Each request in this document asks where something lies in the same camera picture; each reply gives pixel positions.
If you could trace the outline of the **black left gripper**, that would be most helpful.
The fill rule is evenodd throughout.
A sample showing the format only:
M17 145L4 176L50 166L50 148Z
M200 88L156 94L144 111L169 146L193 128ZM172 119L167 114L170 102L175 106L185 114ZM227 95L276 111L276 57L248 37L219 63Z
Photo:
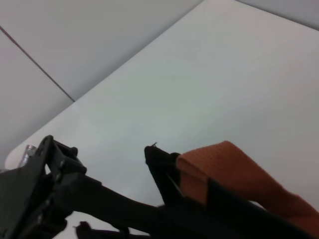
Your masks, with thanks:
M0 175L0 237L12 239L27 215L29 201L45 175L46 157L53 143L48 135L36 153L23 166ZM23 239L52 239L67 227L67 217L73 213L61 194L51 193L29 216L22 229Z

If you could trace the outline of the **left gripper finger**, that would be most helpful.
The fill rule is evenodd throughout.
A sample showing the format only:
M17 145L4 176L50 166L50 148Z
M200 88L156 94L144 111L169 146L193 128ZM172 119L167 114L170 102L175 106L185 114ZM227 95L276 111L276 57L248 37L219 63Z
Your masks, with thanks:
M46 163L51 171L51 193L61 194L73 212L89 214L112 225L158 225L158 208L131 200L86 175L74 149L53 140Z

